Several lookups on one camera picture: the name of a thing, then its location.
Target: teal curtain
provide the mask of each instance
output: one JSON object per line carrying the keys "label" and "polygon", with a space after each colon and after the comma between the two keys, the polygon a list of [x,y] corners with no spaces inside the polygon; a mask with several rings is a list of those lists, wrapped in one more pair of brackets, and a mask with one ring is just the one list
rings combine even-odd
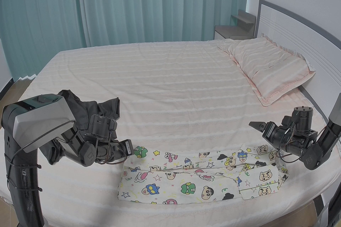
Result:
{"label": "teal curtain", "polygon": [[213,39],[246,0],[0,0],[13,78],[38,74],[59,51],[131,42]]}

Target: star print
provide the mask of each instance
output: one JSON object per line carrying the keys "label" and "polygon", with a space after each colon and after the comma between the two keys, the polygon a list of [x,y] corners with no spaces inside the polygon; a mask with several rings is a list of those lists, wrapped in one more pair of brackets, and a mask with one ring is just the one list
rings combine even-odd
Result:
{"label": "star print", "polygon": [[215,165],[213,165],[213,163],[208,163],[208,166],[206,166],[206,167],[209,167],[209,168],[212,168],[212,167],[214,167]]}
{"label": "star print", "polygon": [[156,181],[161,181],[161,178],[159,175],[156,175],[155,177],[153,177]]}
{"label": "star print", "polygon": [[125,192],[122,192],[123,193],[123,195],[121,195],[121,197],[124,197],[124,198],[128,198],[128,197],[130,197],[129,196],[129,192],[127,192],[127,193],[125,193]]}

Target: nightstand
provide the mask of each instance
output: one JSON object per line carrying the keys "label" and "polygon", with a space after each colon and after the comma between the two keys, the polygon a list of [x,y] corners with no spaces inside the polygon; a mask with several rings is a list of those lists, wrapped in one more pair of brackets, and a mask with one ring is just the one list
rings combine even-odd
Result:
{"label": "nightstand", "polygon": [[233,40],[246,40],[254,37],[254,28],[256,25],[256,16],[238,10],[238,15],[231,15],[232,18],[237,20],[237,25],[216,25],[214,32],[215,40],[233,39]]}

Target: wooden floor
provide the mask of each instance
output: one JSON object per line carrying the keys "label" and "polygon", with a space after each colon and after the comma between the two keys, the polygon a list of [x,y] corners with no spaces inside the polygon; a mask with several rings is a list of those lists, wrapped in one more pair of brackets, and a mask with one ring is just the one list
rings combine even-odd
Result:
{"label": "wooden floor", "polygon": [[[0,100],[0,111],[4,106],[19,101],[20,97],[30,85],[32,80],[18,80],[11,86],[5,96]],[[317,220],[314,202],[304,205],[303,207],[271,221],[262,227],[311,227]],[[13,205],[6,203],[0,197],[0,227],[16,227],[18,219],[15,214]]]}

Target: bed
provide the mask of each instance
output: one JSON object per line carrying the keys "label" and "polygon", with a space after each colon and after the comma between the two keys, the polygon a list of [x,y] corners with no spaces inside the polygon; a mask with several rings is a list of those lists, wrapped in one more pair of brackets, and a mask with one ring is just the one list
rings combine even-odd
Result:
{"label": "bed", "polygon": [[[341,91],[337,72],[341,69],[337,62],[326,60],[326,50],[319,49],[315,41],[330,46],[328,54],[340,56],[341,51],[335,45],[337,41],[331,42],[285,13],[275,5],[260,2],[257,35],[264,33],[301,52],[317,73],[301,90],[294,89],[267,107],[261,105],[240,68],[218,48],[224,40],[63,51],[45,66],[21,99],[62,89],[70,89],[83,101],[102,102],[118,96],[119,139],[129,138],[134,146],[167,147],[183,154],[236,149],[245,141],[262,144],[261,133],[248,123],[272,120],[279,124],[297,105],[314,108],[312,129],[320,131]],[[302,44],[315,49],[310,52]],[[328,72],[330,63],[333,73]],[[326,83],[335,89],[318,87]],[[289,164],[290,178],[275,194],[207,204],[153,205],[117,200],[120,165],[84,168],[63,158],[51,166],[38,153],[42,210],[50,225],[56,227],[261,226],[308,203],[341,173],[340,154],[335,147],[330,159],[317,170],[305,169],[300,161]],[[3,157],[0,165],[5,165]],[[10,202],[6,170],[1,167],[0,171],[0,195]]]}

